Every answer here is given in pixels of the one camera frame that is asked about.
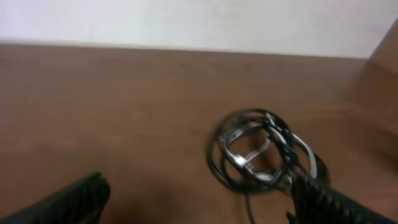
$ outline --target wood grain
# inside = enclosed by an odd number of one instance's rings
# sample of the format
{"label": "wood grain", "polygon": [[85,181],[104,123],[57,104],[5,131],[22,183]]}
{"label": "wood grain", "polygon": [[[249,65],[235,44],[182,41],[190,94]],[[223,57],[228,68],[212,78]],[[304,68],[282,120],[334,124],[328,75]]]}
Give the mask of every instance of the wood grain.
{"label": "wood grain", "polygon": [[[398,220],[398,138],[347,97],[365,63],[1,45],[0,216],[99,170],[112,188],[102,223],[247,223],[205,151],[223,116],[260,107],[319,153],[337,190]],[[287,223],[292,202],[272,192],[252,207],[258,223]]]}

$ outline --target white wall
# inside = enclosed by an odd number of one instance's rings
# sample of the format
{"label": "white wall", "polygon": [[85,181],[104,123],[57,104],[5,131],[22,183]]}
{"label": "white wall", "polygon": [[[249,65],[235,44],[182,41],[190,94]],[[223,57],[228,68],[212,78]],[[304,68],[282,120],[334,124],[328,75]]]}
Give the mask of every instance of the white wall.
{"label": "white wall", "polygon": [[397,17],[398,0],[0,0],[0,40],[366,58]]}

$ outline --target wooden surface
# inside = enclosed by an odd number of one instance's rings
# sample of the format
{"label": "wooden surface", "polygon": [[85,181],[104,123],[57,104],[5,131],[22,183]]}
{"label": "wooden surface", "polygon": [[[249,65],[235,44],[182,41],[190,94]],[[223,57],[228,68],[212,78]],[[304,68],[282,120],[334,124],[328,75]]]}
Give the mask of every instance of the wooden surface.
{"label": "wooden surface", "polygon": [[[99,170],[112,188],[102,223],[248,223],[205,146],[223,116],[260,107],[323,158],[334,188],[398,221],[398,137],[361,116],[364,64],[2,45],[0,217]],[[258,223],[287,223],[292,202],[273,192],[252,207]]]}

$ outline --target coiled cable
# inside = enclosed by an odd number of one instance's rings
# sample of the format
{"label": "coiled cable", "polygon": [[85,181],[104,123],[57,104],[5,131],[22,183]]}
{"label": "coiled cable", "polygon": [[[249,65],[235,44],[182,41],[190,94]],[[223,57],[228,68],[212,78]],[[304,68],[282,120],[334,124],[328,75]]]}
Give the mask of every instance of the coiled cable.
{"label": "coiled cable", "polygon": [[[246,157],[230,152],[229,148],[236,140],[262,129],[266,132],[267,137],[259,149],[250,152]],[[270,143],[273,143],[278,150],[282,159],[281,167],[279,169],[254,170],[251,160],[266,151]],[[220,164],[215,159],[217,145],[221,150]],[[210,141],[207,163],[220,183],[231,191],[246,196],[249,219],[251,223],[254,223],[249,196],[272,189],[289,194],[295,169],[305,172],[299,163],[295,146],[308,154],[311,176],[328,182],[326,166],[310,147],[291,132],[282,118],[270,111],[257,108],[234,112],[221,122]],[[230,176],[226,168],[227,162],[242,175],[243,180],[234,180]]]}

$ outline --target black object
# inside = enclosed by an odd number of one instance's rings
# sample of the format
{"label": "black object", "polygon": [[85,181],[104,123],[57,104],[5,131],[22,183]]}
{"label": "black object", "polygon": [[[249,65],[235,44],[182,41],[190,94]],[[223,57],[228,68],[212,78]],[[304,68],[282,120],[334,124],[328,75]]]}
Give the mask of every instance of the black object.
{"label": "black object", "polygon": [[347,196],[320,184],[317,180],[298,172],[293,180],[292,198],[297,219],[288,214],[291,224],[347,223],[397,224],[351,200]]}
{"label": "black object", "polygon": [[97,224],[111,188],[99,172],[0,220],[0,224]]}
{"label": "black object", "polygon": [[[249,134],[252,134],[261,129],[265,130],[269,140],[276,145],[283,162],[277,175],[275,175],[275,170],[266,170],[266,174],[274,175],[272,180],[258,178],[256,174],[263,170],[254,170],[249,161],[244,157],[236,157],[228,149],[234,141],[233,139],[240,138],[235,134],[242,133],[239,130],[252,130],[248,131]],[[265,193],[272,189],[292,196],[297,218],[288,213],[287,218],[291,224],[394,223],[329,188],[328,169],[315,153],[313,155],[316,160],[317,176],[316,179],[311,177],[299,163],[295,153],[295,146],[305,149],[300,140],[292,134],[287,124],[276,114],[257,108],[240,110],[227,116],[218,126],[208,145],[207,163],[220,183],[233,192],[245,195],[251,223],[254,223],[254,217],[249,196]],[[221,150],[219,163],[215,159],[217,144]],[[239,171],[243,180],[232,179],[226,168],[227,162]]]}

